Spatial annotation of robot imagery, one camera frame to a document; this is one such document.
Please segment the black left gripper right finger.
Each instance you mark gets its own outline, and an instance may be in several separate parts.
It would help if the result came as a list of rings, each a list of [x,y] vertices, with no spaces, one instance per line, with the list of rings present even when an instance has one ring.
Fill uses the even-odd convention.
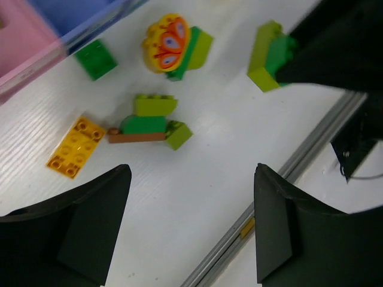
[[[382,208],[322,217],[297,200],[300,252],[263,286],[381,286]]]

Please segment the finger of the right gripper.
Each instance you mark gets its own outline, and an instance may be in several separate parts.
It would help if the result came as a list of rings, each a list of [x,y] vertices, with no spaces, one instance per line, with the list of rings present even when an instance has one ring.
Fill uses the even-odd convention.
[[[299,50],[279,82],[382,91],[382,1],[320,1],[290,35]]]

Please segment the lime long brick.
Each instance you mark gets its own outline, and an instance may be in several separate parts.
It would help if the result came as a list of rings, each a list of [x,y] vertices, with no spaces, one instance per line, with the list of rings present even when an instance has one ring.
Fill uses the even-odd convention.
[[[262,92],[280,87],[265,66],[271,42],[283,35],[282,25],[274,20],[270,20],[257,28],[247,76]]]

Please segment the dark green small brick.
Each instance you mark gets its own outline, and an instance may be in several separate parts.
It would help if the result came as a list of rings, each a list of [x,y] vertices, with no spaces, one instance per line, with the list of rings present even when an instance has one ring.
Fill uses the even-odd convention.
[[[277,70],[293,59],[298,48],[298,42],[289,35],[283,35],[271,42],[265,68],[274,80]]]

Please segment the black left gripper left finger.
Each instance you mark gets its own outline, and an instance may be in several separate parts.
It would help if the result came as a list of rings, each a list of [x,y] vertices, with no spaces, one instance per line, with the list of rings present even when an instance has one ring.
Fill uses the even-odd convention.
[[[1,217],[2,286],[104,286],[132,172],[94,180]]]

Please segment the yellow long brick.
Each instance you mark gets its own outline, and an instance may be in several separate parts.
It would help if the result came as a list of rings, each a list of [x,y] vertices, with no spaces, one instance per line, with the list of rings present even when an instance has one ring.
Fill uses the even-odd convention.
[[[46,166],[74,179],[106,133],[105,129],[80,116],[51,155]]]

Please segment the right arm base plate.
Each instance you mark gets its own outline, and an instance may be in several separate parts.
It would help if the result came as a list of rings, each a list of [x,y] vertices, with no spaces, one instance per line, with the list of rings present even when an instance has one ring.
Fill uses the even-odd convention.
[[[340,174],[347,180],[373,180],[382,174],[355,176],[375,145],[382,141],[382,94],[370,93],[366,101],[332,139]]]

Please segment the yellow flower arch brick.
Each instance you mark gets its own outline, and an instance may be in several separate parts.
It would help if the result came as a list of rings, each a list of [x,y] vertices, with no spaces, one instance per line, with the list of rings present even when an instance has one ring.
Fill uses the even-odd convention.
[[[141,47],[146,67],[162,74],[176,70],[187,51],[191,31],[185,18],[179,14],[166,14],[146,31]]]

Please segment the dark green plate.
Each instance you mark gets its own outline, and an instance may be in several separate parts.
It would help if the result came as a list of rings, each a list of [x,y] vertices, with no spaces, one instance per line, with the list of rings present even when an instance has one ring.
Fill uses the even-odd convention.
[[[181,81],[189,65],[198,37],[200,35],[200,29],[197,26],[193,26],[190,30],[191,30],[191,39],[180,66],[176,70],[166,73],[166,77],[170,81]]]

